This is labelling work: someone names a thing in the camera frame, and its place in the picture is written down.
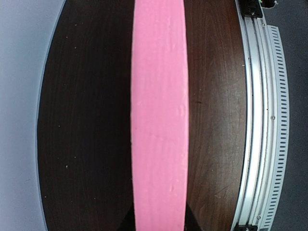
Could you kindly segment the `pink wooden picture frame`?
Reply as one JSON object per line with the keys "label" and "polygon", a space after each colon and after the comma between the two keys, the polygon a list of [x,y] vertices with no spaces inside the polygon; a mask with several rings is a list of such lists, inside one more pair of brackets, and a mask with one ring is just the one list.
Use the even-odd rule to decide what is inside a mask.
{"label": "pink wooden picture frame", "polygon": [[131,154],[138,231],[184,229],[189,141],[184,2],[135,2]]}

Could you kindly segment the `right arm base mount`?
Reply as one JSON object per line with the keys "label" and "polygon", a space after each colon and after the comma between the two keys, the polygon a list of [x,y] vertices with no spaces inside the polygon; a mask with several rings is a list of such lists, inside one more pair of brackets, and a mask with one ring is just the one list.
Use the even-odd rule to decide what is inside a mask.
{"label": "right arm base mount", "polygon": [[276,0],[238,0],[242,17],[262,18],[263,8],[273,8]]}

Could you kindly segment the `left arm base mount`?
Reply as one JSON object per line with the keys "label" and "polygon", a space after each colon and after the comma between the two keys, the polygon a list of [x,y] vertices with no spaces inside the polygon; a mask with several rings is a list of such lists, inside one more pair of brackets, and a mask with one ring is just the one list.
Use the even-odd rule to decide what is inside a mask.
{"label": "left arm base mount", "polygon": [[257,225],[239,225],[237,224],[233,231],[257,231],[258,226]]}

